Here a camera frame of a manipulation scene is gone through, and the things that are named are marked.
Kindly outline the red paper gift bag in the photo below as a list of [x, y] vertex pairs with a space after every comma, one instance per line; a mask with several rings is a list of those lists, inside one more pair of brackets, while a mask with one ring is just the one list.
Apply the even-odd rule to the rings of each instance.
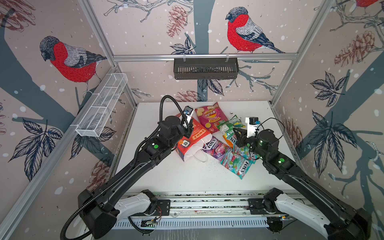
[[186, 162], [198, 151], [204, 149], [211, 141], [213, 135], [203, 127], [195, 118], [193, 120], [193, 132], [189, 138], [183, 137], [177, 145], [177, 153]]

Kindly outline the pink Lay's chips bag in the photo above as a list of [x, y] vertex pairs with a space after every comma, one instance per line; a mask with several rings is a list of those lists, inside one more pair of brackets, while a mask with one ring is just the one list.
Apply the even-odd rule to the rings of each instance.
[[200, 124], [205, 127], [211, 134], [218, 132], [219, 125], [229, 120], [220, 108], [218, 102], [211, 106], [197, 108], [195, 109], [195, 112], [198, 116]]

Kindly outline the purple Fox's berries bag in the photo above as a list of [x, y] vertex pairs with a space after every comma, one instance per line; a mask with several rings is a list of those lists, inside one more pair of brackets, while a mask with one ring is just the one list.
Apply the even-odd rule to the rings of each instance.
[[225, 158], [227, 152], [232, 151], [232, 148], [218, 140], [216, 137], [212, 137], [212, 139], [204, 145], [203, 151], [221, 162]]

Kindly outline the orange Fox's candy bag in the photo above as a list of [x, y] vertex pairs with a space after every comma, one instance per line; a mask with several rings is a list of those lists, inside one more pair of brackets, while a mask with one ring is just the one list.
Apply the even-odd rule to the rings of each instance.
[[224, 134], [223, 138], [226, 141], [226, 143], [233, 149], [237, 142], [236, 134], [233, 132], [230, 134]]

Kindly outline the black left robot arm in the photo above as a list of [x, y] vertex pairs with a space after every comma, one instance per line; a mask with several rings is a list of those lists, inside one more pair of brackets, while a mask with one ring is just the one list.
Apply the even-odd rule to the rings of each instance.
[[115, 225], [122, 213], [116, 204], [143, 175], [157, 166], [171, 154], [183, 137], [193, 132], [193, 118], [168, 116], [158, 123], [152, 134], [137, 147], [133, 160], [109, 181], [94, 191], [85, 189], [78, 196], [78, 210], [71, 219], [80, 216], [88, 232], [79, 236], [80, 240], [93, 236], [105, 236]]

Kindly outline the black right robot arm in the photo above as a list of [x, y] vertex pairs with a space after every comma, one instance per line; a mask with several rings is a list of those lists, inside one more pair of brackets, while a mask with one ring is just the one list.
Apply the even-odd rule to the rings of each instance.
[[314, 205], [311, 208], [273, 188], [264, 196], [267, 212], [288, 214], [328, 240], [370, 238], [371, 215], [362, 208], [354, 209], [314, 182], [292, 159], [279, 151], [279, 140], [272, 130], [262, 130], [249, 136], [247, 130], [235, 128], [234, 133], [238, 147], [248, 147], [262, 160], [269, 174], [293, 187]]

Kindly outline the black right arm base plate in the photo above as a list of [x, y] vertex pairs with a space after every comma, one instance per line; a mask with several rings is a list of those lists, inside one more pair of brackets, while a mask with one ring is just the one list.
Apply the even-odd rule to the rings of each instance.
[[286, 213], [279, 211], [275, 202], [272, 202], [271, 200], [248, 199], [248, 204], [248, 210], [250, 210], [252, 215], [287, 215]]

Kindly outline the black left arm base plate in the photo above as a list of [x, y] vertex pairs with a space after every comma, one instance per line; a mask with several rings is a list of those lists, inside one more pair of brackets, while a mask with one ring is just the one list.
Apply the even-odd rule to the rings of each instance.
[[156, 204], [151, 204], [149, 210], [143, 213], [134, 214], [133, 217], [160, 217], [169, 216], [171, 208], [170, 200], [157, 200]]

